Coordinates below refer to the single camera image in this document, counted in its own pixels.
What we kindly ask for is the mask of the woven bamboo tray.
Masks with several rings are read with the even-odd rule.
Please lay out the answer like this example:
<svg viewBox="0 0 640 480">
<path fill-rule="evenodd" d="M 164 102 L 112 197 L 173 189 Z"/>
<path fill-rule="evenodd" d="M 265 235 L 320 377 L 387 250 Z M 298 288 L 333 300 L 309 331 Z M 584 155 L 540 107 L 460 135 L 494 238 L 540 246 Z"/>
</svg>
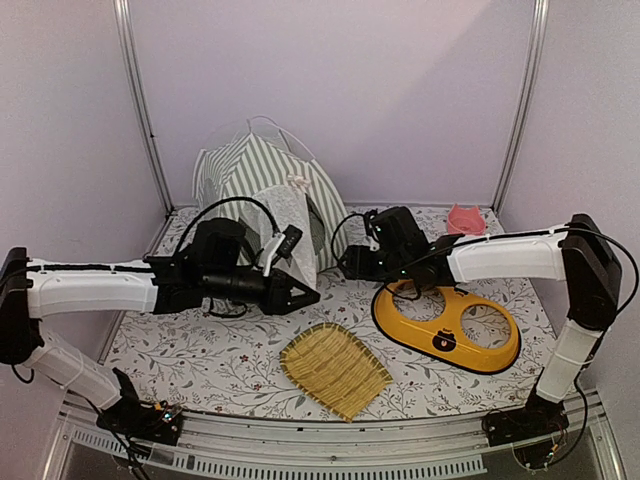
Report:
<svg viewBox="0 0 640 480">
<path fill-rule="evenodd" d="M 336 323 L 319 323 L 296 336 L 280 352 L 280 366 L 300 391 L 345 422 L 393 383 L 367 346 Z"/>
</svg>

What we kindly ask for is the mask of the pink cat-ear pet bowl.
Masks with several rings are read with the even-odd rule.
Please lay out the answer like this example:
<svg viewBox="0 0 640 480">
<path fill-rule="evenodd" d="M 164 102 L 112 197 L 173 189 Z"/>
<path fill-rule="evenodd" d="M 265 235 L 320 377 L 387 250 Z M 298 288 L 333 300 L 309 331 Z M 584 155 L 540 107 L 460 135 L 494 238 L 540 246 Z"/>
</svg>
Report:
<svg viewBox="0 0 640 480">
<path fill-rule="evenodd" d="M 478 206 L 462 207 L 454 204 L 447 215 L 447 232 L 449 234 L 483 235 L 486 222 Z"/>
</svg>

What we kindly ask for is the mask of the yellow double bowl holder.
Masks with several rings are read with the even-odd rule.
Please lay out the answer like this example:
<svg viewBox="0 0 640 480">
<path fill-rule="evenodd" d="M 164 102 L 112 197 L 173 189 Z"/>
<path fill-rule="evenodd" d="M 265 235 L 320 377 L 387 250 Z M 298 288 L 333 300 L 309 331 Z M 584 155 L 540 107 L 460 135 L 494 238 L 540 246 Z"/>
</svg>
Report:
<svg viewBox="0 0 640 480">
<path fill-rule="evenodd" d="M 440 287 L 438 292 L 444 300 L 442 314 L 431 320 L 413 320 L 394 303 L 396 290 L 411 283 L 410 280 L 402 280 L 381 287 L 373 297 L 372 320 L 387 339 L 411 351 L 480 375 L 501 373 L 516 362 L 521 350 L 521 334 L 514 318 L 503 306 L 457 287 Z M 478 306 L 496 310 L 507 321 L 509 337 L 502 346 L 485 348 L 465 334 L 462 316 L 468 309 Z"/>
</svg>

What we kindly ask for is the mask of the striped green white pet tent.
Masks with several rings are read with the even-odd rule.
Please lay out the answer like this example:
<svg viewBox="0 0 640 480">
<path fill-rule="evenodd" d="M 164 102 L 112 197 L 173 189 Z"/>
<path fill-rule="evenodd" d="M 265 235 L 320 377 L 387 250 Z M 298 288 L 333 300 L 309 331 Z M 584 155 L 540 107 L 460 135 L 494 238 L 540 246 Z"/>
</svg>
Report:
<svg viewBox="0 0 640 480">
<path fill-rule="evenodd" d="M 192 196 L 202 209 L 249 197 L 269 210 L 280 229 L 301 229 L 291 256 L 276 266 L 312 288 L 347 247 L 346 234 L 335 232 L 347 212 L 334 183 L 306 145 L 267 116 L 209 136 L 195 160 Z"/>
</svg>

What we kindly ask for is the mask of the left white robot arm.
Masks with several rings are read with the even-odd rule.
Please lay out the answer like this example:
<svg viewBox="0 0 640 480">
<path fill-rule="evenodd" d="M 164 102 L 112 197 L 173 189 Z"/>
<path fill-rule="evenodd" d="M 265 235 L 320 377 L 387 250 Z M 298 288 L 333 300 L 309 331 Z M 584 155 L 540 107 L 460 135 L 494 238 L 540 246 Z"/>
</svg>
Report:
<svg viewBox="0 0 640 480">
<path fill-rule="evenodd" d="M 108 411 L 126 433 L 141 433 L 149 415 L 129 377 L 95 363 L 41 320 L 91 311 L 173 314 L 206 299 L 286 315 L 319 301 L 314 288 L 274 265 L 292 253 L 299 229 L 275 233 L 256 265 L 239 262 L 245 235 L 239 222 L 214 218 L 199 223 L 192 241 L 170 256 L 116 264 L 54 264 L 29 258 L 23 247 L 11 249 L 1 268 L 2 364 L 38 371 Z"/>
</svg>

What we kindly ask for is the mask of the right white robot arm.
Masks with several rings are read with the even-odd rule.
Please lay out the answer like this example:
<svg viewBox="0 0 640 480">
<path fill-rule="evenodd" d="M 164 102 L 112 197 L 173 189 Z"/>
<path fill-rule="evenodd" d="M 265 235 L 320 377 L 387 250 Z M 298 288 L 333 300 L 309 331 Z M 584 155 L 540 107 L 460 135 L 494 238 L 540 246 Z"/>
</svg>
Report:
<svg viewBox="0 0 640 480">
<path fill-rule="evenodd" d="M 427 240 L 406 207 L 368 213 L 364 225 L 372 245 L 351 245 L 336 259 L 349 279 L 411 280 L 426 288 L 498 278 L 565 282 L 568 321 L 533 388 L 537 398 L 517 415 L 517 427 L 527 436 L 539 435 L 554 422 L 554 404 L 565 398 L 625 308 L 619 301 L 622 266 L 613 252 L 618 244 L 586 214 L 546 230 L 448 234 L 434 242 Z"/>
</svg>

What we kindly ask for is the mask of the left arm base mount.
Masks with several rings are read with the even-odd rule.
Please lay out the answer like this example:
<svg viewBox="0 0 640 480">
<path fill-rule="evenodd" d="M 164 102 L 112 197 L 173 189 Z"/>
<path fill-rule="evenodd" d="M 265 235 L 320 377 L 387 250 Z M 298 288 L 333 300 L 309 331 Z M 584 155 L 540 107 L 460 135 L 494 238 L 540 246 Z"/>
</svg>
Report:
<svg viewBox="0 0 640 480">
<path fill-rule="evenodd" d="M 96 425 L 104 430 L 163 445 L 176 446 L 183 427 L 182 407 L 166 400 L 141 400 L 129 377 L 117 368 L 120 399 L 107 409 L 99 409 Z"/>
</svg>

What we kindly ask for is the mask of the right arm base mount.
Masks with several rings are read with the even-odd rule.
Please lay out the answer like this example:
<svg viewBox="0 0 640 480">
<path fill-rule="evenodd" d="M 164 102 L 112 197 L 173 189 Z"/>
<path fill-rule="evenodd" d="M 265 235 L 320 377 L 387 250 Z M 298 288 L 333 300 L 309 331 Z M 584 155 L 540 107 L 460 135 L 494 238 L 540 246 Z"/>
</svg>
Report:
<svg viewBox="0 0 640 480">
<path fill-rule="evenodd" d="M 524 406 L 510 410 L 494 409 L 481 422 L 490 446 L 514 444 L 543 437 L 513 450 L 516 461 L 528 470 L 541 470 L 551 466 L 559 451 L 566 445 L 569 420 L 564 402 L 553 403 L 529 395 Z"/>
</svg>

